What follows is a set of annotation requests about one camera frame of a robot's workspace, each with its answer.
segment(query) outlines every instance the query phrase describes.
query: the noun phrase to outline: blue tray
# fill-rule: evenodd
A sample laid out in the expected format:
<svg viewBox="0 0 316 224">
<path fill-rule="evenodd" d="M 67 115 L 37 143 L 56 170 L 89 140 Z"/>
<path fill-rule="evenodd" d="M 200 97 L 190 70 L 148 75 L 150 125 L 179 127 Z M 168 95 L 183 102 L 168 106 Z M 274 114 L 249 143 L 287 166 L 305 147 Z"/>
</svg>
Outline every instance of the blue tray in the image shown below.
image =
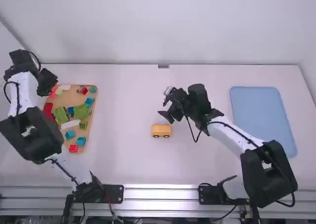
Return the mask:
<svg viewBox="0 0 316 224">
<path fill-rule="evenodd" d="M 274 87 L 231 88 L 235 125 L 265 141 L 282 144 L 287 157 L 295 157 L 297 148 L 281 95 Z"/>
</svg>

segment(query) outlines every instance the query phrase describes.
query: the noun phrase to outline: wire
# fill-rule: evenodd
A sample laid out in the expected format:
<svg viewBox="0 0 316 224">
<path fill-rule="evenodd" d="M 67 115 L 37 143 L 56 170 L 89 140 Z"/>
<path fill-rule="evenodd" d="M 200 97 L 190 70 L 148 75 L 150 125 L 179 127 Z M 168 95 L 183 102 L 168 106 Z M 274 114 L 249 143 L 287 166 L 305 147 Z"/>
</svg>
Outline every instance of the wire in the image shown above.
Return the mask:
<svg viewBox="0 0 316 224">
<path fill-rule="evenodd" d="M 83 215 L 82 215 L 82 217 L 80 218 L 80 224 L 82 224 L 83 219 L 84 219 L 84 216 L 85 216 L 85 205 L 84 205 L 84 203 L 82 203 L 82 208 L 83 208 Z"/>
<path fill-rule="evenodd" d="M 253 146 L 255 146 L 261 153 L 262 155 L 264 155 L 268 160 L 270 160 L 271 164 L 280 172 L 281 176 L 287 180 L 289 183 L 291 183 L 288 178 L 285 176 L 285 174 L 282 172 L 282 170 L 279 168 L 279 166 L 277 165 L 277 163 L 269 156 L 269 154 L 265 153 L 261 147 L 259 147 L 258 145 L 256 145 L 251 139 L 247 138 L 246 136 L 244 136 L 241 132 L 239 132 L 238 130 L 234 129 L 233 127 L 231 127 L 229 124 L 226 124 L 224 122 L 221 122 L 221 121 L 211 121 L 211 122 L 208 122 L 207 125 L 209 124 L 222 124 L 224 125 L 225 127 L 229 127 L 231 130 L 233 130 L 234 132 L 236 132 L 237 134 L 239 134 L 241 137 L 243 137 L 245 140 L 247 140 L 248 143 L 252 144 Z M 283 203 L 279 200 L 276 201 L 276 203 L 278 204 L 281 204 L 285 207 L 293 207 L 295 205 L 295 195 L 294 193 L 292 192 L 291 193 L 291 196 L 292 196 L 292 203 L 291 204 L 287 204 L 287 203 Z"/>
<path fill-rule="evenodd" d="M 138 224 L 140 220 L 141 220 L 141 218 L 139 218 L 139 219 L 137 220 L 137 222 L 135 222 L 134 224 Z"/>
<path fill-rule="evenodd" d="M 228 213 L 226 213 L 224 216 L 222 216 L 222 217 L 220 217 L 220 218 L 212 219 L 212 220 L 210 220 L 210 222 L 215 222 L 215 221 L 224 219 L 224 218 L 227 217 L 230 213 L 232 213 L 233 210 L 235 210 L 236 207 L 237 207 L 237 205 L 235 205 L 235 206 L 234 206 Z"/>
<path fill-rule="evenodd" d="M 194 134 L 193 134 L 193 130 L 192 130 L 192 127 L 191 127 L 191 124 L 190 124 L 189 119 L 188 119 L 187 116 L 186 116 L 186 120 L 187 120 L 187 122 L 188 122 L 190 131 L 191 131 L 191 135 L 192 135 L 192 138 L 193 138 L 193 141 L 194 141 L 195 143 L 197 143 L 197 142 L 198 142 L 198 139 L 199 139 L 199 136 L 201 135 L 202 130 L 199 131 L 199 133 L 198 133 L 198 135 L 197 135 L 197 138 L 195 139 L 195 138 L 194 138 Z"/>
<path fill-rule="evenodd" d="M 34 57 L 35 57 L 35 59 L 37 60 L 37 62 L 38 62 L 38 64 L 39 64 L 39 71 L 41 70 L 41 62 L 40 62 L 40 60 L 38 59 L 38 57 L 33 53 L 33 52 L 31 52 L 31 51 L 27 51 L 27 52 L 29 52 L 30 54 L 32 54 Z"/>
<path fill-rule="evenodd" d="M 18 127 L 18 131 L 20 130 L 20 126 L 19 126 L 19 119 L 18 119 L 18 116 L 19 116 L 19 111 L 20 111 L 20 108 L 21 108 L 21 104 L 20 104 L 20 90 L 19 90 L 19 83 L 17 82 L 14 82 L 14 81 L 9 81 L 9 82 L 6 82 L 3 86 L 3 92 L 4 92 L 4 95 L 5 95 L 5 98 L 8 100 L 8 102 L 10 102 L 11 104 L 11 101 L 10 99 L 8 98 L 8 95 L 6 93 L 6 87 L 8 84 L 10 83 L 13 83 L 15 86 L 16 86 L 16 125 Z"/>
<path fill-rule="evenodd" d="M 59 169 L 61 169 L 61 170 L 71 179 L 72 182 L 75 182 L 75 184 L 76 184 L 77 186 L 79 185 L 79 183 L 78 183 L 78 181 L 76 180 L 76 178 L 73 177 L 72 175 L 70 175 L 69 172 L 66 171 L 66 169 L 65 169 L 64 167 L 62 167 L 62 165 L 61 165 L 56 159 L 48 158 L 48 159 L 46 159 L 46 160 L 44 161 L 44 163 L 47 162 L 47 161 L 51 161 L 52 164 L 56 164 L 56 165 L 59 167 Z"/>
<path fill-rule="evenodd" d="M 124 223 L 123 219 L 122 219 L 121 217 L 117 216 L 117 215 L 115 214 L 115 212 L 113 211 L 113 209 L 112 209 L 112 204 L 111 204 L 111 198 L 110 198 L 109 196 L 108 196 L 108 203 L 109 203 L 109 210 L 110 210 L 110 212 L 111 212 L 112 219 L 113 219 L 113 220 L 117 220 L 117 221 L 119 221 L 120 223 Z"/>
</svg>

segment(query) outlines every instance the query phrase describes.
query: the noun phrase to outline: white tabletop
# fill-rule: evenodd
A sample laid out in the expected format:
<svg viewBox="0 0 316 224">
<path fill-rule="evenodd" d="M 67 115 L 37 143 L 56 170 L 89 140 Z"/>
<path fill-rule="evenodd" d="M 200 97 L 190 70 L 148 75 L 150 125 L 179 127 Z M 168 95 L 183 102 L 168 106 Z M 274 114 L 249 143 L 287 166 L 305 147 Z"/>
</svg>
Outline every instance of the white tabletop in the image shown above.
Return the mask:
<svg viewBox="0 0 316 224">
<path fill-rule="evenodd" d="M 95 84 L 99 91 L 90 136 L 80 159 L 105 183 L 216 183 L 241 174 L 240 161 L 224 145 L 202 134 L 195 144 L 185 120 L 172 125 L 169 139 L 151 137 L 151 126 L 165 122 L 166 86 L 203 83 L 213 107 L 233 119 L 233 86 L 272 86 L 279 90 L 298 155 L 290 160 L 299 188 L 315 188 L 313 168 L 316 108 L 298 66 L 254 65 L 43 65 L 61 83 Z M 10 148 L 0 167 L 0 185 L 69 184 L 49 165 L 24 161 Z"/>
</svg>

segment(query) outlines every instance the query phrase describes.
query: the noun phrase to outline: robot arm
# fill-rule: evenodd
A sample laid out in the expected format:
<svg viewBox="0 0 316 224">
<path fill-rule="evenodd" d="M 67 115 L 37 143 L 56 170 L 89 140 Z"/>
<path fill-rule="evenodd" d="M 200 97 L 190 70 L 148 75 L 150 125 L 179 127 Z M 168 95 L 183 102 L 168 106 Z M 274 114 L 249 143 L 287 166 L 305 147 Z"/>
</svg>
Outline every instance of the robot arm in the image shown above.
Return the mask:
<svg viewBox="0 0 316 224">
<path fill-rule="evenodd" d="M 214 189 L 215 196 L 221 193 L 220 203 L 227 203 L 232 197 L 250 198 L 252 203 L 263 208 L 273 202 L 281 203 L 280 198 L 292 194 L 294 205 L 293 192 L 297 190 L 297 182 L 280 143 L 274 140 L 265 142 L 235 126 L 222 112 L 211 107 L 203 84 L 189 86 L 188 93 L 182 88 L 168 87 L 164 95 L 163 105 L 166 106 L 169 101 L 172 104 L 167 111 L 159 111 L 159 114 L 170 123 L 185 117 L 190 124 L 190 118 L 200 133 L 221 141 L 240 159 L 243 190 L 239 189 L 238 196 L 236 176 L 223 180 L 216 187 L 208 184 Z"/>
<path fill-rule="evenodd" d="M 66 198 L 62 223 L 68 222 L 69 209 L 74 201 L 97 202 L 106 192 L 89 170 L 69 153 L 63 151 L 64 138 L 56 123 L 37 107 L 38 96 L 48 96 L 58 82 L 57 76 L 40 68 L 30 52 L 10 53 L 13 66 L 5 71 L 4 93 L 10 102 L 8 118 L 0 121 L 0 132 L 17 152 L 35 164 L 51 162 L 52 166 L 72 181 L 73 194 Z M 9 87 L 11 100 L 6 95 Z"/>
</svg>

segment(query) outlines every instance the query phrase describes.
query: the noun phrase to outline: aluminum rail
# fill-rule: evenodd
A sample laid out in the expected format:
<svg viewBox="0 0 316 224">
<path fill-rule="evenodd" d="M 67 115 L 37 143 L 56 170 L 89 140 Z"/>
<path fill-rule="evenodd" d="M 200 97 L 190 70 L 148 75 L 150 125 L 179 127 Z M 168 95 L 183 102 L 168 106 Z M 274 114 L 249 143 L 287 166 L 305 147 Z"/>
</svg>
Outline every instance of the aluminum rail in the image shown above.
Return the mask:
<svg viewBox="0 0 316 224">
<path fill-rule="evenodd" d="M 113 204 L 123 217 L 187 217 L 217 218 L 232 206 L 200 205 L 197 185 L 124 185 L 124 201 Z M 0 187 L 0 215 L 58 216 L 63 212 L 70 187 Z M 316 219 L 316 189 L 295 192 L 296 205 L 287 208 L 273 203 L 259 209 L 261 218 Z M 291 196 L 282 199 L 291 202 Z M 110 216 L 108 204 L 85 204 L 86 216 Z M 238 218 L 241 207 L 228 217 Z M 83 214 L 82 204 L 72 207 L 73 216 Z"/>
</svg>

